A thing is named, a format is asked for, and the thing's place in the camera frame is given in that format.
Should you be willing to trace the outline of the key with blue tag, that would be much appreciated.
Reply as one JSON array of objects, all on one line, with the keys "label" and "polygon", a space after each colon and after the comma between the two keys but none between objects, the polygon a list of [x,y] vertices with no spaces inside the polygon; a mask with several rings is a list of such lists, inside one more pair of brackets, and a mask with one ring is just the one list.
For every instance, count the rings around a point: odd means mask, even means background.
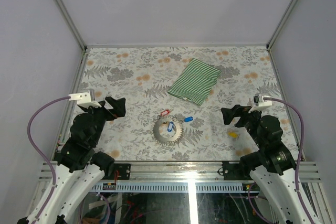
[{"label": "key with blue tag", "polygon": [[191,121],[193,121],[194,120],[194,118],[192,117],[192,116],[189,116],[189,117],[186,117],[186,118],[184,118],[184,122],[191,122]]}]

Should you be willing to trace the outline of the blue key tag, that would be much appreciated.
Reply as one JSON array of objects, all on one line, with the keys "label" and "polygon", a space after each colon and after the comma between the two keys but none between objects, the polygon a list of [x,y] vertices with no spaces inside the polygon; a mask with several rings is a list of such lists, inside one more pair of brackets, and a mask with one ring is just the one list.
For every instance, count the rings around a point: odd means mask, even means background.
[{"label": "blue key tag", "polygon": [[170,123],[168,124],[167,131],[168,131],[168,132],[172,132],[173,129],[174,129],[174,123],[173,123],[173,122],[170,122]]}]

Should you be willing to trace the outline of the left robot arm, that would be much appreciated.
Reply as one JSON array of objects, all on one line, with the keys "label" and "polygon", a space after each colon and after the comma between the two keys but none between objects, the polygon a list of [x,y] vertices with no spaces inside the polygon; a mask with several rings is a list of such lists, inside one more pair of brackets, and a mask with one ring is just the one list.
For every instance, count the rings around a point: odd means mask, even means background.
[{"label": "left robot arm", "polygon": [[[55,154],[56,165],[53,165],[33,141],[31,126],[37,113],[63,100],[75,101],[82,113],[74,118],[70,137]],[[95,148],[106,122],[125,116],[125,104],[125,98],[106,97],[97,102],[89,92],[82,92],[55,99],[33,114],[27,125],[27,136],[49,166],[51,181],[35,209],[18,223],[68,223],[92,187],[114,175],[114,158],[96,152]]]}]

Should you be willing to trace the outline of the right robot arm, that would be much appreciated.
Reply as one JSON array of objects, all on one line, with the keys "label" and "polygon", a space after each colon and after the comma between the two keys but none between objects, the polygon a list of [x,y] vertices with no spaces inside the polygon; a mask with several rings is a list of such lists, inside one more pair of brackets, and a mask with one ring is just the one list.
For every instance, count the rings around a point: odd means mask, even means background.
[{"label": "right robot arm", "polygon": [[261,189],[279,223],[320,223],[298,177],[299,164],[282,142],[279,119],[241,105],[221,113],[225,125],[238,118],[235,127],[244,128],[259,148],[240,158],[239,172]]}]

